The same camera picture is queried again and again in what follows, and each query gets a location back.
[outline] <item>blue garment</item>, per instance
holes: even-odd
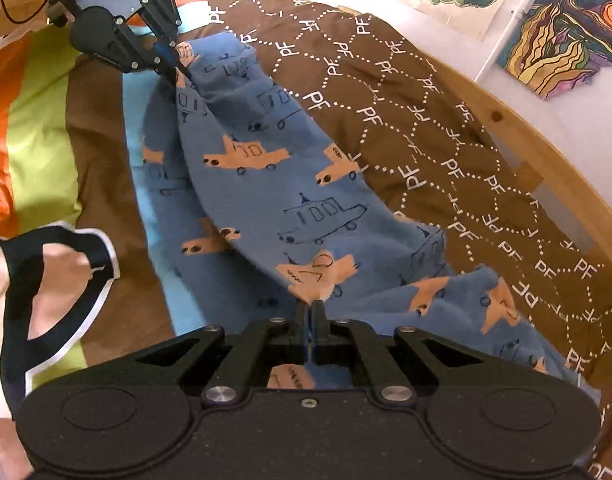
[[[454,276],[444,232],[394,216],[252,47],[228,32],[190,46],[193,79],[159,84],[144,145],[167,255],[207,322],[237,332],[321,299],[331,319],[414,325],[577,383],[498,274]]]

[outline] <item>brown stripe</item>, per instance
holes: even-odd
[[[81,56],[68,81],[66,128],[83,211],[76,226],[112,240],[121,278],[82,340],[89,365],[174,336],[161,283],[148,257],[130,172],[121,73]]]

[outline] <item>metal screw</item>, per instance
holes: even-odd
[[[407,386],[386,386],[382,389],[381,396],[390,402],[405,402],[413,396],[413,390]]]
[[[304,408],[316,408],[318,404],[317,399],[301,399]]]
[[[230,386],[212,386],[206,391],[206,398],[212,402],[230,402],[237,396],[237,391]]]

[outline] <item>brown fabric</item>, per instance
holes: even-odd
[[[82,56],[68,80],[66,128],[82,204],[76,227],[104,231],[117,252],[121,272],[82,338],[91,366],[169,339],[174,333],[148,257],[132,182],[121,73]]]
[[[391,210],[445,229],[455,271],[469,272],[478,264],[497,270],[518,308],[569,367],[601,389],[602,439],[590,471],[612,480],[610,265],[584,256],[566,239],[518,185],[467,105],[387,23],[290,0],[209,0],[209,5],[226,11],[218,15],[224,23],[184,34],[183,40],[225,29],[255,39],[250,45],[264,72],[305,109],[315,105],[305,96],[320,92],[329,106],[309,113],[357,157],[369,186]],[[290,49],[284,55],[283,46]],[[324,57],[339,67],[331,70]],[[381,121],[361,111],[369,107]]]

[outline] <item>wooden frame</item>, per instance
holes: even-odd
[[[11,14],[16,10],[23,14],[28,6],[41,1],[6,0],[6,5]],[[341,9],[358,14],[351,9]],[[0,35],[11,30],[12,24],[6,22],[2,21]],[[612,264],[612,210],[583,175],[539,131],[509,107],[466,76],[427,56],[438,69],[443,82],[468,105],[484,127],[496,134],[522,161],[516,170],[517,178],[531,190],[542,182],[547,184],[595,241],[592,256]]]

